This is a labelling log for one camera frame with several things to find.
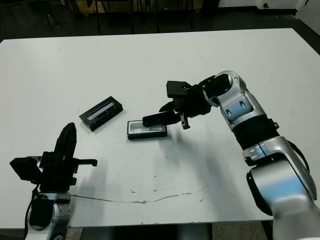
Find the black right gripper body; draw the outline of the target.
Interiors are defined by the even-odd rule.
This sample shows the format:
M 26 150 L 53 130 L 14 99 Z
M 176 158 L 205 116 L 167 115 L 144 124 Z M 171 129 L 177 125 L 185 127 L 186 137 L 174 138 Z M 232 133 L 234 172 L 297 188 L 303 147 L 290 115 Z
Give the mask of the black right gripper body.
M 179 114 L 184 130 L 190 128 L 188 118 L 206 115 L 212 107 L 204 96 L 202 86 L 198 84 L 183 84 L 180 94 L 174 98 L 174 104 L 174 110 Z

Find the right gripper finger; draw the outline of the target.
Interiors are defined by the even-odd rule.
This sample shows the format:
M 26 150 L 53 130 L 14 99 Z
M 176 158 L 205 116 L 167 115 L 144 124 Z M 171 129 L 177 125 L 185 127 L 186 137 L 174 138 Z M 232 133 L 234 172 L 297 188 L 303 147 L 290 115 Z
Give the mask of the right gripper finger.
M 163 105 L 160 109 L 159 112 L 174 112 L 175 111 L 175 102 L 174 101 L 170 101 L 168 103 L 166 103 L 165 105 Z
M 174 111 L 161 112 L 156 120 L 156 125 L 173 125 L 181 121 L 179 113 Z

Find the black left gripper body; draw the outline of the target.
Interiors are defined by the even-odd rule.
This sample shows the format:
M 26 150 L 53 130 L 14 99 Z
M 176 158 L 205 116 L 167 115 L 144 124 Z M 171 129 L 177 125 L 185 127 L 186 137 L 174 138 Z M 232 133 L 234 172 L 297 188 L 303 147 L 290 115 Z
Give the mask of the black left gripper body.
M 40 190 L 46 193 L 68 192 L 74 186 L 77 179 L 73 177 L 77 173 L 79 165 L 91 165 L 96 167 L 96 159 L 78 159 L 57 152 L 45 151 L 42 155 L 39 168 L 42 169 Z

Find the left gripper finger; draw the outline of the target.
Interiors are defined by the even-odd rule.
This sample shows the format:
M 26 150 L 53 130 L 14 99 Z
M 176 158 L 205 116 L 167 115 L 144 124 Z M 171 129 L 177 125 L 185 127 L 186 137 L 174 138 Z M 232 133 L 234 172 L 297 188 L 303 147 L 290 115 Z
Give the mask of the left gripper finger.
M 62 152 L 64 150 L 64 147 L 67 145 L 69 140 L 69 131 L 70 131 L 71 124 L 68 123 L 61 131 L 59 137 L 57 138 L 54 152 Z
M 64 132 L 64 153 L 66 157 L 72 157 L 77 144 L 77 130 L 73 122 L 70 122 L 65 127 Z

